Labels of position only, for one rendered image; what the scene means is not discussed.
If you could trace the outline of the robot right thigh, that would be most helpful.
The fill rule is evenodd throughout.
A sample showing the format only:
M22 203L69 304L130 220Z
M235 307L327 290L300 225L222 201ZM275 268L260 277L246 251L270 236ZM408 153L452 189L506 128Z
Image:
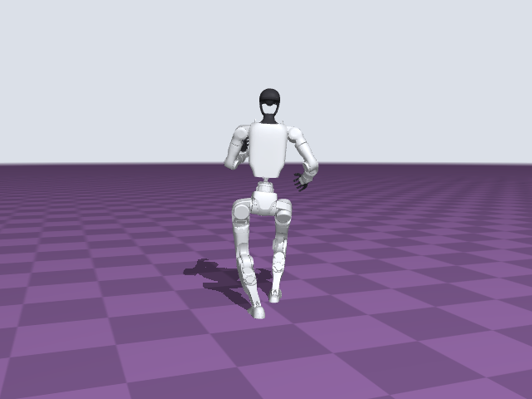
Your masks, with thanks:
M292 218L292 203L288 199L278 199L275 213L275 239L273 239L273 251L283 252L283 242L288 239L288 228Z

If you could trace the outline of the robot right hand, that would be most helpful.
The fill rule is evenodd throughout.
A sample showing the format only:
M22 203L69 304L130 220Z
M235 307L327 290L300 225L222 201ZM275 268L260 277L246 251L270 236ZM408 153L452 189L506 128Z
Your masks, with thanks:
M299 173L296 173L296 174L294 174L294 175L295 175L295 176L297 176L297 175L298 175L298 176L299 176L298 178L300 178L300 177L302 176L302 175L301 175L301 174L299 174ZM293 180L293 182L294 182L294 181L296 181L296 180L298 180L298 178L297 178L297 179L295 179L295 180ZM300 181L299 181L298 183L296 183L295 185L298 185L298 184L300 184ZM303 186L303 188L302 188L302 189L300 189L300 190L299 190L299 192L300 192L300 191L302 191L302 190L305 190L305 189L306 189L306 187L308 186L308 184L300 185L300 186L298 186L298 187L297 187L297 189L298 189L298 188L300 188L300 187L302 187L302 186Z

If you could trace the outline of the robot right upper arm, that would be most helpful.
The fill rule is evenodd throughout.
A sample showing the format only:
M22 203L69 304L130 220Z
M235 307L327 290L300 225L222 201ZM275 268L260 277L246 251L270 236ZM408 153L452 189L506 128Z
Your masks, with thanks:
M303 133L297 127L287 126L288 140L295 143L298 153L304 158L303 168L307 172L311 172L318 168L318 162L314 158L310 146L305 140Z

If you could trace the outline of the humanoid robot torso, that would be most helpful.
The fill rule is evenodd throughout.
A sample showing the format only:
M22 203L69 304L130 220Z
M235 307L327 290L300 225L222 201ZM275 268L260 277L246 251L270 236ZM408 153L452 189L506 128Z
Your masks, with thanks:
M261 120L262 121L262 120ZM259 121L260 122L260 121ZM251 214L275 216L278 195L273 192L269 178L278 178L285 164L288 130L285 124L262 124L255 122L249 127L249 165L255 177L263 177L258 182Z

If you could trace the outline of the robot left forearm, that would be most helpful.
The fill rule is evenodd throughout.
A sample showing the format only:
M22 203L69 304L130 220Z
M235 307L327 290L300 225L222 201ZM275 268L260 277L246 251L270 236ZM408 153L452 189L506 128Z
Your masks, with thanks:
M244 163L245 159L249 157L249 150L246 149L246 151L240 151L239 155L237 156L237 159L239 160L239 165L241 163ZM227 157L226 157L227 158ZM225 162L225 161L224 161Z

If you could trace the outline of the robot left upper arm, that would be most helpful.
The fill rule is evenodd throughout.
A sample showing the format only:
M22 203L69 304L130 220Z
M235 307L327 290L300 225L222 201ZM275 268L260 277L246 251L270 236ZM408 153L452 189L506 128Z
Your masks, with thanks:
M229 145L228 156L224 162L225 167L231 170L237 169L239 165L239 160L237 159L237 156L239 155L239 152L241 151L241 148L243 146L242 140L245 140L249 136L250 126L251 125L241 125L238 126L235 130Z

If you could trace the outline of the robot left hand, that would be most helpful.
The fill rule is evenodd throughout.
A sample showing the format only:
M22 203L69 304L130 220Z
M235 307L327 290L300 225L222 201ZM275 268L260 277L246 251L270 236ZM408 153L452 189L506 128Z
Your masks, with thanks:
M249 144L247 144L249 142L248 138L249 137L247 137L245 140L242 140L243 146L241 148L241 151L246 151L246 149L248 149L248 147L247 147L247 146L249 146Z

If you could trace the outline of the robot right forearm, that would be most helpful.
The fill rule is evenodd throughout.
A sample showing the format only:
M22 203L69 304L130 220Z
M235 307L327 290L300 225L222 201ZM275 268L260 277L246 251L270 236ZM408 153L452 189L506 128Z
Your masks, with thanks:
M311 181L313 181L313 177L317 174L318 168L316 170L313 170L311 172L307 172L304 170L302 176L299 179L301 185L307 184Z

